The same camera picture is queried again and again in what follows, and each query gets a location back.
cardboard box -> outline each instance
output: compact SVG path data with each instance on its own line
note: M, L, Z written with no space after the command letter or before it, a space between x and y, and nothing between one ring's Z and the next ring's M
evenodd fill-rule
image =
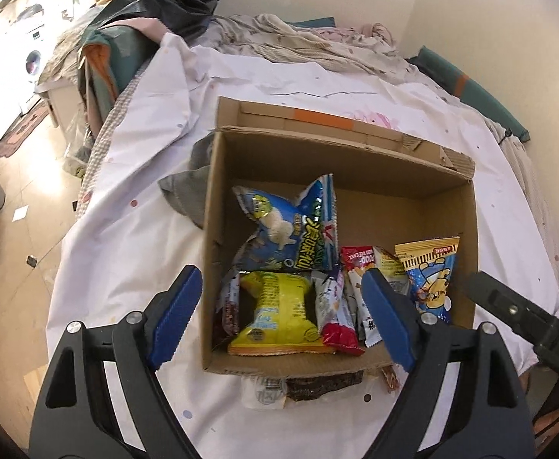
M207 371L307 377L391 364L384 344L360 357L228 355L212 350L220 282L256 229L231 190L236 184L293 199L321 174L333 173L341 246L460 236L452 283L455 324L471 327L474 305L459 288L478 267L474 162L413 136L318 112L222 98L205 206L201 352Z

floor mat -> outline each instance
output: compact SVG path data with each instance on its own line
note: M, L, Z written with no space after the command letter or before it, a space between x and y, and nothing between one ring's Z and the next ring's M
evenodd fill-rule
M0 140L0 157L10 157L20 148L23 141L48 115L48 106L40 101L24 117L13 125Z

washing machine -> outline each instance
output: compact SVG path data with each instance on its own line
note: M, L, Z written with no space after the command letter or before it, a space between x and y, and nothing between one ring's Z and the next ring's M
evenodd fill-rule
M46 36L44 10L39 3L25 9L10 27L14 53L14 86L21 113L26 114L37 103L34 93L46 62L54 49L54 39Z

blue gripper pad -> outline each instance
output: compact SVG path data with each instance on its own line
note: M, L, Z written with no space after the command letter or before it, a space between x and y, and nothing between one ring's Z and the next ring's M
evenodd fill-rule
M396 293L379 269L369 269L363 276L361 292L392 361L409 372L415 365L417 311L409 298Z
M201 271L187 265L171 287L157 294L146 309L148 364L155 371L176 353L190 317L201 298Z

white bed sheet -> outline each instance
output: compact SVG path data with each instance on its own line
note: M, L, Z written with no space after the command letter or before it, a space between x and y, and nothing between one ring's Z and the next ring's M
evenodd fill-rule
M471 156L480 268L547 311L559 306L556 279L527 202L478 113L447 105L421 84L394 86L313 63L276 64L189 49L167 34L115 130L88 211L63 241L47 327L50 356L70 321L89 327L116 322L166 290L184 265L201 266L202 231L170 208L156 182L186 167L193 143L214 127L219 96L359 119L379 113L404 133ZM534 363L528 343L478 308L474 325L487 320L499 325L518 371ZM369 389L369 403L358 396L340 405L311 402L263 413L246 409L239 377L202 371L198 332L195 312L158 378L203 458L361 457L395 402L396 395L379 384ZM124 438L140 446L115 367L106 367ZM455 375L454 366L422 446L441 434Z

